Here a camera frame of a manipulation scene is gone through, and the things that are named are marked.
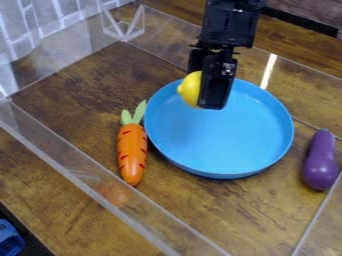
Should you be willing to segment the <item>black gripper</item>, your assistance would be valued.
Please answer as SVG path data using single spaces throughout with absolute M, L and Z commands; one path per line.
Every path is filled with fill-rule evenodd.
M 201 31 L 191 46 L 187 67 L 188 73 L 201 70 L 197 106 L 203 109 L 225 106 L 237 66 L 231 58 L 233 49 L 252 47 L 264 5 L 265 0 L 205 0 Z M 209 55 L 215 53 L 229 59 Z

